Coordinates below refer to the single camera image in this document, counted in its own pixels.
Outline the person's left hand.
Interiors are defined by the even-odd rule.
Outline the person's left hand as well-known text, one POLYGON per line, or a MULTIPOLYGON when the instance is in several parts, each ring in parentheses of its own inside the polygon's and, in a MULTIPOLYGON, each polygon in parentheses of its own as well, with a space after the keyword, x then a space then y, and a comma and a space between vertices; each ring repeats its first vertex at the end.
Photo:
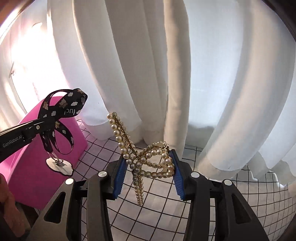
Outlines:
POLYGON ((13 194, 8 188, 4 175, 1 174, 1 204, 4 206, 4 219, 16 237, 25 234, 25 224, 16 207, 13 194))

